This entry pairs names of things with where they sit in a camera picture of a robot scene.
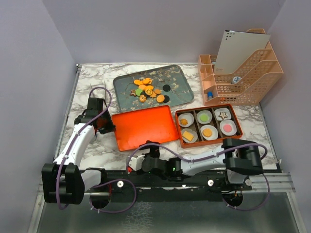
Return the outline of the orange metal tin lid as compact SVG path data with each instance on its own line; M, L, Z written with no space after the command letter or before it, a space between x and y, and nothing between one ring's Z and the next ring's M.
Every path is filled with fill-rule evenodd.
M179 138L168 105L114 114L112 122L119 151L136 149L148 140L166 143Z

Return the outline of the yellow square cookie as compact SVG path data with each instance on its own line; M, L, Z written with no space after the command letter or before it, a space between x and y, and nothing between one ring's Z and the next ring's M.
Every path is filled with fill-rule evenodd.
M184 131L182 137L189 142L191 142L194 139L194 135L188 131Z

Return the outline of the metal tweezers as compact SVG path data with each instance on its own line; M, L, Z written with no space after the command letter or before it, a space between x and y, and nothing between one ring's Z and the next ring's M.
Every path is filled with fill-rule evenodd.
M95 86L95 87L92 87L91 86L91 91L89 93L89 97L96 97L96 94L94 93L95 90L103 90L104 91L104 94L103 94L103 98L106 99L106 95L107 95L107 89L106 89L106 82L103 82L102 85L98 85L98 86Z

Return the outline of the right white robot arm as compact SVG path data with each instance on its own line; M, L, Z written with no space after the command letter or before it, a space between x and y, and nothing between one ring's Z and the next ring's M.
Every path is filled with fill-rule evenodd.
M223 184L234 190L243 183L246 176L263 174L262 160L267 155L263 144L241 139L224 139L217 148L193 156L180 156L166 146L147 141L135 152L148 149L148 154L134 157L131 154L126 160L126 170L142 170L152 173L164 180L181 182L201 172L225 168L229 173L224 176Z

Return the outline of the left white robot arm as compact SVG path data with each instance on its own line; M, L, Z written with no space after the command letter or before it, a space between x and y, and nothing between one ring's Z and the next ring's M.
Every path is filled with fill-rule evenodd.
M42 168L44 199L63 210L70 204L80 204L90 188L106 189L107 179L98 168L80 170L82 157L98 133L113 132L115 126L108 111L109 104L101 98L88 98L87 108L74 121L72 135L59 156Z

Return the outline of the orange cookie tin box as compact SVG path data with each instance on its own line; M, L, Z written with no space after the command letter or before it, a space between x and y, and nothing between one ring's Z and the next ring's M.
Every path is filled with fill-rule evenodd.
M234 121L234 123L235 123L235 125L237 127L237 133L235 135L233 135L233 136L226 136L226 135L224 135L221 132L221 130L220 130L220 122L221 121L218 121L216 119L216 117L215 117L215 114L214 114L214 110L216 110L218 108L228 108L230 110L231 116L232 116L231 120ZM217 129L217 131L218 131L218 138L216 140L205 140L203 138L201 132L200 132L200 128L202 126L206 125L206 124L199 123L198 120L197 120L197 113L199 111L202 111L202 110L208 110L208 111L210 111L212 113L212 121L208 125L214 126ZM178 116L180 114L184 114L184 113L191 113L194 116L194 123L192 125L190 125L189 127L186 127L186 128L190 128L190 129L192 129L192 130L197 132L198 139L194 143L186 143L182 139L181 131L183 129L185 129L185 128L179 126ZM232 105L230 105L230 104L215 105L215 106L211 106L211 107L199 107L199 108L192 108L192 109L186 109L186 110L177 110L175 112L175 120L176 120L176 124L177 124L177 131L179 133L180 146L182 148L184 148L184 149L186 149L186 148L193 148L193 147L199 147L199 146L207 146L207 145L219 144L224 139L227 139L227 138L240 139L243 136L243 132L242 132L241 126L239 124L239 121L237 119L236 113L235 113Z

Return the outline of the white star cookie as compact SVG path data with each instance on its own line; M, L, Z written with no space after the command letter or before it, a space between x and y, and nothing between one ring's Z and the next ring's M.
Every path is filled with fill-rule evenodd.
M222 120L228 118L227 112L220 111L218 117L221 118Z

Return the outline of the pink round cookie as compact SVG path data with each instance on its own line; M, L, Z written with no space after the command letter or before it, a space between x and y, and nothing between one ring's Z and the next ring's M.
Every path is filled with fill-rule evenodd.
M223 130L225 131L225 132L231 132L232 131L232 126L230 125L230 124L224 124L223 125Z

